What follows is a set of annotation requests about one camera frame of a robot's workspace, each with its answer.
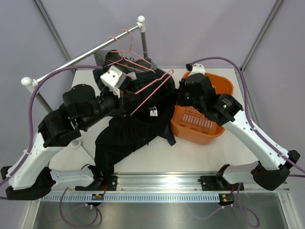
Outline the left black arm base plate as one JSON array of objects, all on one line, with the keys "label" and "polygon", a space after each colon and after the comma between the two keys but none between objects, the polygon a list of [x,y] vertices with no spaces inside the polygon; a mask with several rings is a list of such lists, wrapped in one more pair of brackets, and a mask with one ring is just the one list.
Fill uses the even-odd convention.
[{"label": "left black arm base plate", "polygon": [[99,178],[94,180],[90,185],[83,187],[83,186],[76,186],[76,191],[116,191],[117,188],[117,176],[110,176],[108,179],[104,180],[103,178]]}]

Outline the pink hanger of navy shorts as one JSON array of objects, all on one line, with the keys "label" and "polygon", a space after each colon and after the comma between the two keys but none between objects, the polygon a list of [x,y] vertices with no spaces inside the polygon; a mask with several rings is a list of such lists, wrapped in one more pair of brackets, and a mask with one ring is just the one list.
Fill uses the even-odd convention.
[{"label": "pink hanger of navy shorts", "polygon": [[123,51],[123,50],[122,50],[122,45],[121,45],[119,39],[117,39],[117,38],[115,38],[115,37],[112,37],[112,36],[108,37],[108,39],[114,39],[114,40],[116,40],[116,41],[118,42],[118,44],[119,44],[119,47],[120,47],[120,50],[119,50],[119,51],[111,51],[111,53],[120,53],[120,54],[121,54],[121,59],[120,59],[120,60],[117,60],[117,61],[115,61],[115,62],[111,62],[111,65],[113,65],[113,64],[115,64],[115,63],[119,63],[121,60],[125,60],[125,61],[127,61],[127,62],[132,63],[133,65],[139,66],[139,67],[141,67],[141,68],[143,68],[143,69],[146,69],[146,70],[149,70],[149,71],[155,73],[155,71],[154,71],[153,69],[148,68],[148,67],[145,67],[144,65],[138,64],[133,58],[129,58],[129,59],[126,58],[126,57],[124,56],[124,53],[125,53],[125,52],[131,52],[131,51],[130,51],[130,49],[129,49],[129,50]]}]

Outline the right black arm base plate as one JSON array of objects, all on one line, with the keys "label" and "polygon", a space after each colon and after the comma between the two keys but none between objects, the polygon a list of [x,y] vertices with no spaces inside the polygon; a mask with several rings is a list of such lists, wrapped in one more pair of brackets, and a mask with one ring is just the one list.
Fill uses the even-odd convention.
[{"label": "right black arm base plate", "polygon": [[202,186],[202,191],[228,191],[230,188],[222,177],[201,176],[198,181]]}]

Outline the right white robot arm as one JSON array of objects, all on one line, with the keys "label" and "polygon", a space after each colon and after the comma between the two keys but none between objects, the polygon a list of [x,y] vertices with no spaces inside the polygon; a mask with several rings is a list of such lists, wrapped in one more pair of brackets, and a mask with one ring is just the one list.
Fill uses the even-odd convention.
[{"label": "right white robot arm", "polygon": [[251,120],[243,106],[230,94],[218,94],[209,77],[190,74],[179,82],[177,105],[193,107],[210,121],[237,137],[257,158],[244,165],[224,165],[216,174],[218,182],[228,184],[255,182],[273,191],[290,175],[290,169],[300,154],[286,150],[268,137]]}]

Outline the black shorts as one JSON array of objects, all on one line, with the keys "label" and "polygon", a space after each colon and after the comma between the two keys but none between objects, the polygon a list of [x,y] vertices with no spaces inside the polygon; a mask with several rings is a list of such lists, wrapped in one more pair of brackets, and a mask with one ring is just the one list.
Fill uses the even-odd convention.
[{"label": "black shorts", "polygon": [[130,110],[135,112],[133,115],[113,117],[97,136],[94,162],[103,176],[103,184],[113,175],[115,164],[156,137],[166,139],[171,146],[176,143],[170,127],[177,99],[173,78],[141,105],[150,92],[149,89],[141,92],[140,99],[132,103]]}]

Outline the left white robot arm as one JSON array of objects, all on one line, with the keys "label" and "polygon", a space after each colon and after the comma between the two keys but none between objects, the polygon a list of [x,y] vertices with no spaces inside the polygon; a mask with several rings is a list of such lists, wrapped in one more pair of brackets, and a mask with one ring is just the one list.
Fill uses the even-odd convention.
[{"label": "left white robot arm", "polygon": [[51,159],[73,140],[81,137],[98,121],[122,108],[119,90],[107,86],[96,96],[93,87],[79,84],[62,95],[63,104],[48,113],[38,126],[31,150],[11,167],[3,167],[8,178],[7,200],[37,200],[51,191],[73,187],[77,191],[96,190],[102,186],[103,175],[96,166],[77,170],[50,169]]}]

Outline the pink hanger of black shorts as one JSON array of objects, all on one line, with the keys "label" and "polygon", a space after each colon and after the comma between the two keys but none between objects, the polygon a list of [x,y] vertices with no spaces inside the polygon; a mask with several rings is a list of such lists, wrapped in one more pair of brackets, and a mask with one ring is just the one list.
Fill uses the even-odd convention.
[{"label": "pink hanger of black shorts", "polygon": [[146,101],[151,98],[172,77],[173,73],[174,69],[170,69],[169,71],[165,72],[160,78],[153,80],[151,83],[135,92],[134,94],[138,95],[139,93],[145,91],[147,88],[151,87],[153,84],[161,81],[161,83],[142,101],[142,103],[138,105],[138,107],[133,112],[130,113],[130,116],[132,116],[142,105],[144,105]]}]

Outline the dark navy shorts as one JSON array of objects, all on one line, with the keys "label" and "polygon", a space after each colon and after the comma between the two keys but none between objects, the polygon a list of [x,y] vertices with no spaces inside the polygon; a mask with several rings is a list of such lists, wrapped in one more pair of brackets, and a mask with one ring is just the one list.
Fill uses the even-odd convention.
[{"label": "dark navy shorts", "polygon": [[129,73],[121,85],[123,91],[124,108],[110,113],[115,121],[122,121],[119,126],[125,129],[127,134],[132,134],[131,129],[127,126],[138,127],[136,130],[143,129],[140,137],[143,141],[148,142],[156,138],[162,137],[173,146],[176,143],[174,134],[170,128],[170,121],[174,113],[174,106],[177,98],[177,89],[171,77],[144,105],[142,105],[132,116],[138,105],[161,83],[161,81],[153,84],[145,91],[135,95],[134,93],[142,89],[153,80],[160,78],[164,71],[157,69],[153,72]]}]

